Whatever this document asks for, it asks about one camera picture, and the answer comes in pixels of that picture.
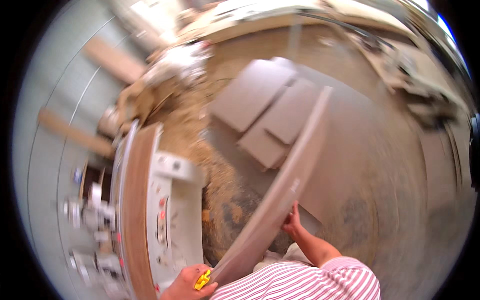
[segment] striped shirt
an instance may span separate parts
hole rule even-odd
[[[280,261],[218,288],[211,300],[380,299],[373,272],[351,257],[337,257],[321,268]]]

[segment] hand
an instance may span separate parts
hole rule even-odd
[[[294,237],[300,228],[302,228],[302,225],[300,224],[299,202],[295,201],[293,203],[292,212],[288,214],[282,225],[282,230],[295,239]]]
[[[183,268],[173,283],[163,292],[160,300],[196,300],[211,295],[218,283],[214,282],[200,290],[194,288],[198,278],[207,270],[213,270],[204,264],[194,264]]]

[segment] wall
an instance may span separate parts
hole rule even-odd
[[[64,299],[106,299],[101,288],[85,288],[69,267],[69,251],[94,251],[93,237],[73,229],[63,214],[68,196],[79,186],[72,171],[82,168],[88,153],[71,141],[38,127],[41,107],[58,113],[71,125],[95,133],[123,83],[115,80],[80,51],[93,36],[144,59],[129,34],[100,0],[71,1],[53,20],[34,52],[19,94],[13,129],[14,187],[22,222],[33,251]]]

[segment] floor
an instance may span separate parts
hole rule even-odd
[[[206,80],[149,120],[165,124],[160,148],[188,157],[207,174],[204,208],[210,219],[203,224],[203,238],[204,255],[212,265],[232,244],[264,192],[214,148],[204,107],[252,59],[287,57],[287,42],[288,29],[280,28],[216,44]],[[357,141],[365,149],[355,170],[358,175],[346,184],[343,202],[330,206],[330,217],[315,234],[370,266],[380,280],[383,299],[431,298],[465,240],[475,207],[473,190],[465,188],[454,201],[434,209],[427,203],[419,139],[423,130],[406,111],[408,95],[391,95],[364,57],[328,27],[303,27],[296,62],[344,82],[372,101],[365,114],[374,126]],[[270,250],[284,253],[291,243],[280,233]]]

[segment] cable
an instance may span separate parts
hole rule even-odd
[[[392,44],[388,43],[387,41],[385,41],[385,40],[382,39],[381,37],[376,36],[376,35],[374,35],[374,34],[371,34],[370,32],[368,32],[368,31],[366,31],[366,30],[363,30],[363,29],[360,29],[360,28],[358,28],[358,27],[355,27],[355,26],[353,26],[353,25],[344,23],[344,22],[342,22],[342,21],[337,21],[337,20],[334,20],[334,19],[329,19],[329,18],[317,16],[317,15],[315,15],[315,14],[306,13],[306,12],[298,12],[297,15],[299,15],[299,16],[304,16],[304,17],[309,17],[309,18],[313,18],[313,19],[324,20],[324,21],[331,22],[331,23],[335,23],[335,24],[340,25],[340,26],[342,26],[342,27],[346,27],[346,28],[349,28],[349,29],[351,29],[351,30],[354,30],[354,31],[360,33],[360,34],[363,35],[363,36],[373,37],[373,38],[376,39],[377,41],[384,43],[385,45],[389,46],[389,47],[392,48],[392,49],[395,49],[395,47],[394,47]]]

